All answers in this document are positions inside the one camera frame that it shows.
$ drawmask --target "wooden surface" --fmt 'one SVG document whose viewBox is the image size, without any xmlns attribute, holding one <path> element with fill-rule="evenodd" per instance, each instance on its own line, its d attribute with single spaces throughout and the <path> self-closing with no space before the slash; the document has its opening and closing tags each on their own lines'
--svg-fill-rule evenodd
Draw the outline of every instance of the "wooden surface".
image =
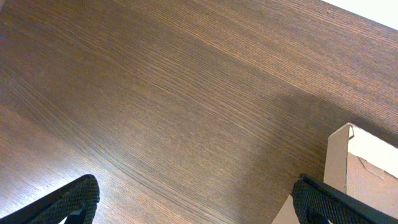
<svg viewBox="0 0 398 224">
<path fill-rule="evenodd" d="M 0 216 L 83 174 L 95 223 L 270 223 L 351 121 L 397 145 L 398 32 L 315 0 L 9 0 Z"/>
</svg>

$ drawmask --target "white surface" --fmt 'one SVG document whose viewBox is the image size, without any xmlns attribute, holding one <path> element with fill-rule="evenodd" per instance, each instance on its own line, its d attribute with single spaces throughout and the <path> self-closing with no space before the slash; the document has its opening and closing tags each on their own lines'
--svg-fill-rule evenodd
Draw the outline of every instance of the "white surface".
<svg viewBox="0 0 398 224">
<path fill-rule="evenodd" d="M 366 159 L 398 178 L 398 149 L 353 125 L 354 137 L 348 141 L 348 152 Z"/>
<path fill-rule="evenodd" d="M 324 0 L 385 26 L 398 30 L 398 0 Z"/>
</svg>

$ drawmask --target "brown cardboard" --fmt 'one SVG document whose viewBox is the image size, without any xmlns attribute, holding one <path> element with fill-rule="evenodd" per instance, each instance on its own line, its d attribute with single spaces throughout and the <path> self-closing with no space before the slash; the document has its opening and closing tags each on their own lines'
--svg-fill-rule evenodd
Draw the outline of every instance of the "brown cardboard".
<svg viewBox="0 0 398 224">
<path fill-rule="evenodd" d="M 353 124 L 328 138 L 323 181 L 398 218 L 398 149 Z M 299 223 L 289 195 L 272 224 Z"/>
</svg>

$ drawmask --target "black object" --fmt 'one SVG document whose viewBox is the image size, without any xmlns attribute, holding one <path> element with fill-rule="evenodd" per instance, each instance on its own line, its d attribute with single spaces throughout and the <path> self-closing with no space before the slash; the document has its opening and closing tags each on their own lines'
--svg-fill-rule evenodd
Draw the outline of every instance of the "black object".
<svg viewBox="0 0 398 224">
<path fill-rule="evenodd" d="M 397 219 L 307 175 L 296 181 L 292 196 L 300 224 L 398 223 Z"/>
<path fill-rule="evenodd" d="M 84 175 L 30 205 L 0 219 L 0 223 L 92 223 L 100 188 L 93 175 Z"/>
</svg>

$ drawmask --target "open cardboard box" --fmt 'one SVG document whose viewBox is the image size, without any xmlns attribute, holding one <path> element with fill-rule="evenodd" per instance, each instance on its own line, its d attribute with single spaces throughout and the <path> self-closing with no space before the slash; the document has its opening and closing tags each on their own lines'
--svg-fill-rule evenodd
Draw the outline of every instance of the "open cardboard box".
<svg viewBox="0 0 398 224">
<path fill-rule="evenodd" d="M 323 181 L 398 218 L 398 149 L 353 124 L 329 136 Z M 272 222 L 280 223 L 299 224 L 290 195 Z"/>
</svg>

